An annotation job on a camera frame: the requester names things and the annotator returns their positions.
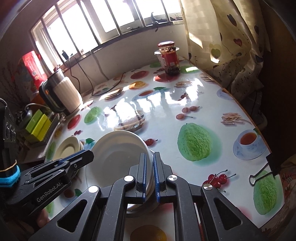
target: wall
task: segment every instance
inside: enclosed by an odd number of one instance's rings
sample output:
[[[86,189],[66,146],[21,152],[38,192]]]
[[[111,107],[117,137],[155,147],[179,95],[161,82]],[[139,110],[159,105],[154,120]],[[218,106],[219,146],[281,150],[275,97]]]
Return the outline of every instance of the wall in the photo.
[[[268,120],[263,135],[271,150],[286,159],[296,153],[296,43],[277,14],[263,1],[260,5],[271,46],[259,75],[261,110]]]
[[[33,50],[33,44],[29,36],[30,30],[40,15],[45,13],[55,2],[56,0],[31,0],[14,18],[0,39],[0,70],[3,67],[5,68],[6,79],[10,80],[7,63],[10,63],[11,69],[15,70],[19,59]],[[103,72],[108,78],[112,78],[122,72],[157,60],[154,57],[154,51],[157,49],[157,44],[165,40],[174,40],[180,48],[179,54],[185,57],[188,56],[184,25],[161,27],[157,32],[149,30],[130,36],[97,51],[95,55],[101,64]],[[92,56],[83,59],[80,64],[94,84],[105,81]],[[91,88],[88,79],[78,65],[73,66],[72,73],[80,80],[82,92]],[[78,88],[77,80],[73,79],[72,81]],[[1,89],[0,96],[5,98]]]

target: kettle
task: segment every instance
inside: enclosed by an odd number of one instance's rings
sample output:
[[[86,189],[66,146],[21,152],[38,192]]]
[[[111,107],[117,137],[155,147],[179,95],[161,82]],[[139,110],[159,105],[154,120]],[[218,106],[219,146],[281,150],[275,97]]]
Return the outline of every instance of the kettle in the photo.
[[[49,108],[55,113],[72,116],[83,104],[82,97],[62,70],[58,69],[39,87],[39,94]]]

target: white bowl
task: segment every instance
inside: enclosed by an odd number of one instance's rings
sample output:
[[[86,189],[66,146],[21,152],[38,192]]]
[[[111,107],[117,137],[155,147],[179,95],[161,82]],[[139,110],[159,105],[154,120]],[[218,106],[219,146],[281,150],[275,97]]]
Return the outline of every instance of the white bowl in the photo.
[[[88,187],[104,188],[128,175],[131,166],[139,164],[140,154],[147,155],[146,199],[154,190],[153,156],[145,142],[129,131],[113,131],[99,139],[92,148],[94,160],[86,166]],[[139,207],[128,205],[128,212]]]

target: tea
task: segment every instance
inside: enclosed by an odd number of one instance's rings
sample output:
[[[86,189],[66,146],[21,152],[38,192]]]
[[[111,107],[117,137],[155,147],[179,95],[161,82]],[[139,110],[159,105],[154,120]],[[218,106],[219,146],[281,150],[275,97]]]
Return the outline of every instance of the tea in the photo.
[[[244,134],[241,139],[240,139],[240,143],[242,145],[249,145],[251,143],[253,143],[257,138],[257,135],[253,132],[249,132]]]
[[[152,92],[153,92],[153,90],[147,90],[147,91],[145,91],[145,92],[139,94],[139,96],[146,96],[146,95],[151,94]]]

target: silver screw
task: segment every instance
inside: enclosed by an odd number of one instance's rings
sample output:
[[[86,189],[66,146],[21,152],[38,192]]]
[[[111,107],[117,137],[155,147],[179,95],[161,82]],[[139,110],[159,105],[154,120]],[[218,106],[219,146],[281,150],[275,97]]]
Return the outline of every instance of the silver screw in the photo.
[[[209,183],[204,184],[204,189],[207,191],[211,191],[213,189],[213,186]]]
[[[124,180],[125,180],[126,182],[131,182],[131,181],[133,180],[133,176],[130,176],[130,175],[125,176],[125,177],[124,177]]]
[[[89,192],[90,193],[95,193],[99,190],[99,188],[97,186],[91,186],[89,187]]]
[[[169,176],[168,176],[168,179],[169,179],[170,181],[176,181],[176,180],[178,179],[178,177],[177,177],[176,175],[169,175]]]

